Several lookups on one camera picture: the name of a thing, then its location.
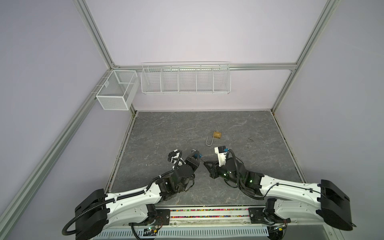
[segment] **wire basket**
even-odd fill
[[[145,94],[230,93],[228,65],[143,68],[141,90]]]
[[[136,71],[113,70],[96,97],[105,110],[129,110],[138,87]]]

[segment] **gray work surface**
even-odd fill
[[[209,144],[214,131],[220,139]],[[169,152],[179,149],[185,159],[196,149],[204,161],[215,161],[214,147],[232,149],[245,167],[278,179],[300,182],[292,158],[276,123],[268,111],[226,112],[139,112],[125,153],[115,176],[112,192],[148,185],[172,169]],[[249,198],[229,187],[221,178],[212,179],[203,163],[195,171],[195,185],[159,206],[173,205],[255,205],[265,201]]]

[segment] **robotic arm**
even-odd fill
[[[279,180],[247,170],[242,162],[238,162],[234,152],[225,146],[216,147],[215,153],[218,161],[204,162],[211,178],[221,177],[230,187],[239,188],[256,200],[264,200],[268,196],[291,200],[268,199],[263,213],[257,216],[251,213],[252,223],[270,225],[284,220],[290,222],[289,218],[306,218],[323,219],[326,224],[345,231],[355,227],[349,197],[331,181],[307,184]]]
[[[104,194],[103,189],[94,191],[75,208],[75,217],[65,225],[62,234],[76,234],[76,240],[87,240],[105,228],[121,226],[123,223],[131,223],[132,228],[134,223],[155,223],[159,215],[154,204],[187,191],[194,184],[194,172],[200,164],[201,155],[198,151],[192,151],[185,161],[181,155],[181,150],[171,152],[168,161],[174,164],[173,170],[153,178],[145,187],[108,194]],[[68,231],[73,223],[75,230]]]

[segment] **white wire basket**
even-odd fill
[[[229,64],[143,68],[141,90],[144,94],[230,93]]]
[[[105,110],[129,110],[138,87],[136,71],[113,70],[96,97]]]

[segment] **open padlock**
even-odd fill
[[[208,145],[208,138],[209,136],[207,137],[207,140],[205,141],[205,144],[207,146],[212,146],[212,144],[214,143],[214,138],[221,138],[221,132],[214,132],[213,136],[212,136],[212,142],[211,142],[211,145]]]

